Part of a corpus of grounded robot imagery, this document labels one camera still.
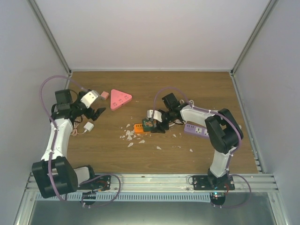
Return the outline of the pink triangular socket adapter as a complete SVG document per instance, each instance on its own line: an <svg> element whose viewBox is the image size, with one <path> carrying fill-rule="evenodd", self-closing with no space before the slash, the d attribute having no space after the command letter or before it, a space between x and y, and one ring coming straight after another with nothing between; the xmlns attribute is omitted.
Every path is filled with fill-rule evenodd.
<svg viewBox="0 0 300 225"><path fill-rule="evenodd" d="M110 109L112 111L115 111L123 105L127 104L131 100L132 95L116 89L112 89L110 98Z"/></svg>

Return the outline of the dark green cube adapter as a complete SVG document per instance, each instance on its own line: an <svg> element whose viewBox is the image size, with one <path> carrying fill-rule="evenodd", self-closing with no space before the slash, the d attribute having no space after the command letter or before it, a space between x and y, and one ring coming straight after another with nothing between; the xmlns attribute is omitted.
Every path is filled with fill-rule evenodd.
<svg viewBox="0 0 300 225"><path fill-rule="evenodd" d="M142 128L144 132L150 132L154 128L154 123L150 119L142 119Z"/></svg>

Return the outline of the purple power strip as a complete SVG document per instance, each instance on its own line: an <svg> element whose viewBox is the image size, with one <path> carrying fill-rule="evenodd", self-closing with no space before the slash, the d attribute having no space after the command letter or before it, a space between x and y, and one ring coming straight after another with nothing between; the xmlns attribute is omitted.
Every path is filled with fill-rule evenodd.
<svg viewBox="0 0 300 225"><path fill-rule="evenodd" d="M202 138L209 138L209 134L206 128L188 123L184 126L184 132L189 135L195 135Z"/></svg>

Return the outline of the pink cylindrical plug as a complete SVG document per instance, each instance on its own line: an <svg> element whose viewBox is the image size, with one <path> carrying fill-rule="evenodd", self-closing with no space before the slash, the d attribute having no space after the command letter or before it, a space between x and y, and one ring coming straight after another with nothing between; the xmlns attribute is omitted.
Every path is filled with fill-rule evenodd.
<svg viewBox="0 0 300 225"><path fill-rule="evenodd" d="M103 92L100 94L100 98L101 98L102 100L107 100L108 97L109 97L109 93L106 92L106 91L103 91Z"/></svg>

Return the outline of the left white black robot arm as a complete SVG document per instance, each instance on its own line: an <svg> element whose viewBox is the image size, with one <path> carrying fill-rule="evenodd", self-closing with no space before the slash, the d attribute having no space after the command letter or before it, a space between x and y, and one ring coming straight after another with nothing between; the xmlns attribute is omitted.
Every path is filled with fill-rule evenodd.
<svg viewBox="0 0 300 225"><path fill-rule="evenodd" d="M73 168L67 160L68 142L78 117L96 121L105 108L94 110L91 105L99 98L94 90L83 90L72 99L72 90L55 92L52 106L51 134L39 162L32 165L32 173L43 198L59 197L77 191L80 184L85 189L96 186L97 178L90 165Z"/></svg>

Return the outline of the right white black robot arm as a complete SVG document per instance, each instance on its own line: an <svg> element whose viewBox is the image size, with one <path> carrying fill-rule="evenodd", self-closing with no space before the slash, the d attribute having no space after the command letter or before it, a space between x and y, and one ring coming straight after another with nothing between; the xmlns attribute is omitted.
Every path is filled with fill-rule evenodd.
<svg viewBox="0 0 300 225"><path fill-rule="evenodd" d="M180 102L173 93L162 98L167 110L151 109L147 118L155 120L152 133L165 133L169 123L176 120L192 122L207 129L208 137L214 148L214 157L208 169L208 186L218 190L229 180L229 164L234 152L239 148L243 132L231 112L208 110L195 106L190 101Z"/></svg>

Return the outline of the orange power strip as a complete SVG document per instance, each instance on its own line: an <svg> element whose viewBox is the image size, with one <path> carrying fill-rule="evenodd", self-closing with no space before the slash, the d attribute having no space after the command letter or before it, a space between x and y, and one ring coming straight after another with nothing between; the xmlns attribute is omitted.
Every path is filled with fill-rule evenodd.
<svg viewBox="0 0 300 225"><path fill-rule="evenodd" d="M134 133L136 135L146 134L147 132L149 132L149 130L144 130L142 123L140 123L140 124L134 124Z"/></svg>

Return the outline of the white charger plug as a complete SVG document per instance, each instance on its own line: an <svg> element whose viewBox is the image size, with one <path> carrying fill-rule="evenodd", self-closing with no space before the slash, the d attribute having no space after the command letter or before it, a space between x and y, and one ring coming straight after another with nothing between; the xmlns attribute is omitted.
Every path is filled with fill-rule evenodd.
<svg viewBox="0 0 300 225"><path fill-rule="evenodd" d="M90 132L94 128L94 124L91 122L87 122L84 126L84 132L86 133L87 131Z"/></svg>

